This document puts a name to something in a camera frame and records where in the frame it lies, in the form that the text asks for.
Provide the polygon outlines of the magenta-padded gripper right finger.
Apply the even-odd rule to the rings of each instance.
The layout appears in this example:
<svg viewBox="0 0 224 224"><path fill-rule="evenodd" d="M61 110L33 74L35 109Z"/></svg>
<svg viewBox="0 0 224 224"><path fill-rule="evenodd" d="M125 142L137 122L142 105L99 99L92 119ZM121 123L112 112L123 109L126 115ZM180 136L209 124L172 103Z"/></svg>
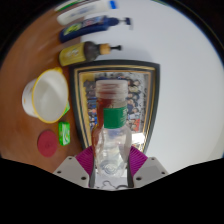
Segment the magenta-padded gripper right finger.
<svg viewBox="0 0 224 224"><path fill-rule="evenodd" d="M147 157L135 147L131 147L127 165L129 188L140 188L168 175L156 157Z"/></svg>

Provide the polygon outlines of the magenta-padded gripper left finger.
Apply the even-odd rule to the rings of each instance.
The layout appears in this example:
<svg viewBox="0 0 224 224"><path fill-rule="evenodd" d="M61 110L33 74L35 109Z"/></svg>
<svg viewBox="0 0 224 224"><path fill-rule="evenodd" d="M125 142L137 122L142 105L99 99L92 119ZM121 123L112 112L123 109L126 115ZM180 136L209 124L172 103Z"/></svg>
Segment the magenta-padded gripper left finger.
<svg viewBox="0 0 224 224"><path fill-rule="evenodd" d="M81 187L93 188L96 170L92 148L88 147L76 156L68 156L54 174Z"/></svg>

